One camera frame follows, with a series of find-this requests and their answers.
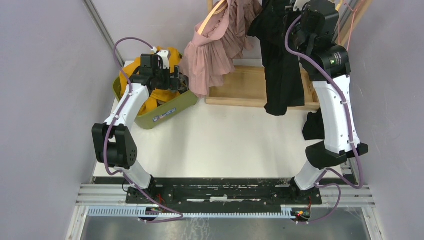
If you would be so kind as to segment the yellow skirt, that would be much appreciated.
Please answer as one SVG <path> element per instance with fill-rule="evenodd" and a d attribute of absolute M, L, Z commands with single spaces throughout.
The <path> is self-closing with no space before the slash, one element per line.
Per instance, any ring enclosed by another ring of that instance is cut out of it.
<path fill-rule="evenodd" d="M 149 98 L 141 106 L 138 116 L 152 112 L 188 90 L 188 79 L 179 69 L 182 54 L 174 47 L 165 50 L 168 51 L 166 57 L 143 53 L 136 57 L 133 63 L 123 67 L 119 73 L 121 97 L 124 96 L 128 81 L 132 84 L 141 84 L 148 89 Z"/>

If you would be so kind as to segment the black skirt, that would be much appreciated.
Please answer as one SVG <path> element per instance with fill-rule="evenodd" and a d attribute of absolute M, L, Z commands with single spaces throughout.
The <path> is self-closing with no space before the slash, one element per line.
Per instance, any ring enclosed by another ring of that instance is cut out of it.
<path fill-rule="evenodd" d="M 266 112 L 273 116 L 284 116 L 289 107 L 305 104 L 305 94 L 298 57 L 285 47 L 285 7 L 288 0 L 264 0 L 262 12 L 252 22 L 247 35 L 260 41 L 262 65 L 266 81 Z"/>

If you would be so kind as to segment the cream hanger of yellow skirt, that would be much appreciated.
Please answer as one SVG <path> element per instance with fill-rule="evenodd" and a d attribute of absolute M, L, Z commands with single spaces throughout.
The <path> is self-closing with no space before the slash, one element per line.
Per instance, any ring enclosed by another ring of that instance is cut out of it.
<path fill-rule="evenodd" d="M 342 7 L 343 4 L 344 4 L 344 0 L 339 0 L 338 3 L 335 6 L 335 9 L 337 11 L 339 11 L 341 9 L 341 7 Z"/>

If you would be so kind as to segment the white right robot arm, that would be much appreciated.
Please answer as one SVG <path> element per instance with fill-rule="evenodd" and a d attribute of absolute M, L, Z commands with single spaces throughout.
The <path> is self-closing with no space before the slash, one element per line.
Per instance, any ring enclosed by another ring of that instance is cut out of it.
<path fill-rule="evenodd" d="M 340 17 L 336 5 L 329 0 L 294 0 L 286 10 L 297 18 L 288 27 L 284 44 L 308 73 L 324 128 L 323 141 L 306 148 L 307 162 L 290 182 L 289 199 L 302 204 L 327 172 L 350 158 L 359 161 L 369 147 L 355 128 L 349 54 L 334 39 Z"/>

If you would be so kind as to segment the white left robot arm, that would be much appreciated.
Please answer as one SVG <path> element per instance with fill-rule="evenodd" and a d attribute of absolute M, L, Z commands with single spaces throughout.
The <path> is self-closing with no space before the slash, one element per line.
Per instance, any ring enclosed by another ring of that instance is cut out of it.
<path fill-rule="evenodd" d="M 178 92 L 181 87 L 180 69 L 171 68 L 169 51 L 142 54 L 140 66 L 126 75 L 127 86 L 114 112 L 103 122 L 92 127 L 96 159 L 106 172 L 122 174 L 138 190 L 138 197 L 149 204 L 156 200 L 158 191 L 151 186 L 152 176 L 138 162 L 138 148 L 131 128 L 142 105 L 154 90 Z"/>

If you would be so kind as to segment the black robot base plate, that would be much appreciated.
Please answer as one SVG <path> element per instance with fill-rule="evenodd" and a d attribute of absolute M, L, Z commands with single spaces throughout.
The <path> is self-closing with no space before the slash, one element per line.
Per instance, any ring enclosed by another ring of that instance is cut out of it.
<path fill-rule="evenodd" d="M 323 189 L 301 191 L 292 178 L 164 178 L 156 177 L 139 191 L 123 177 L 95 177 L 96 185 L 120 185 L 127 204 L 157 202 L 188 213 L 276 213 L 282 205 L 325 205 Z"/>

